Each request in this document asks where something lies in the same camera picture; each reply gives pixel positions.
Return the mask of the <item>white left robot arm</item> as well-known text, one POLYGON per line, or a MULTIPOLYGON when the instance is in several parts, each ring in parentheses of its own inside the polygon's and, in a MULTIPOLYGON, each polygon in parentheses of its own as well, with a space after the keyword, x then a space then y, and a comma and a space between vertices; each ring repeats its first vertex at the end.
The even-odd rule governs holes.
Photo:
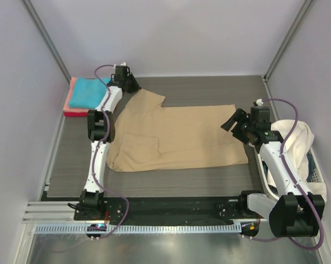
POLYGON ((100 104, 90 110, 87 115, 91 158, 88 177, 75 209, 77 218, 98 220, 106 213, 104 172, 106 156, 116 134, 113 113, 123 94, 133 94, 140 90, 139 84, 126 63, 111 65, 114 73, 111 74, 109 82, 103 81, 97 72, 108 66, 108 64, 99 66, 94 71, 97 80, 105 86, 106 94, 100 104))

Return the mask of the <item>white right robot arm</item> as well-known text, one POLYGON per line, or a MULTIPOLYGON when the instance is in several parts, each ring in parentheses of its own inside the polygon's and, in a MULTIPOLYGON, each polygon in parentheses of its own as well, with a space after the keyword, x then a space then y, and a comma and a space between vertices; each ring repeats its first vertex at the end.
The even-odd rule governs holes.
POLYGON ((253 106, 249 113, 239 108, 221 126, 242 143, 253 145, 267 164, 278 191, 277 201, 262 193, 244 191, 245 199, 237 204, 237 211, 245 218, 257 212, 268 220, 277 238, 323 235, 324 199, 300 178, 281 133, 271 126, 270 109, 266 106, 253 106))

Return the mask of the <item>beige t shirt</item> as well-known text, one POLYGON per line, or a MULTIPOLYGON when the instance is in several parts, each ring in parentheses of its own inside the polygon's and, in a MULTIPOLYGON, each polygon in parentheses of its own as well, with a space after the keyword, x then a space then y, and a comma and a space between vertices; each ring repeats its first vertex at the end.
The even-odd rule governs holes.
POLYGON ((243 143, 221 128, 235 105, 163 107, 164 99, 142 89, 127 102, 115 122, 109 168, 143 172, 248 163, 243 143))

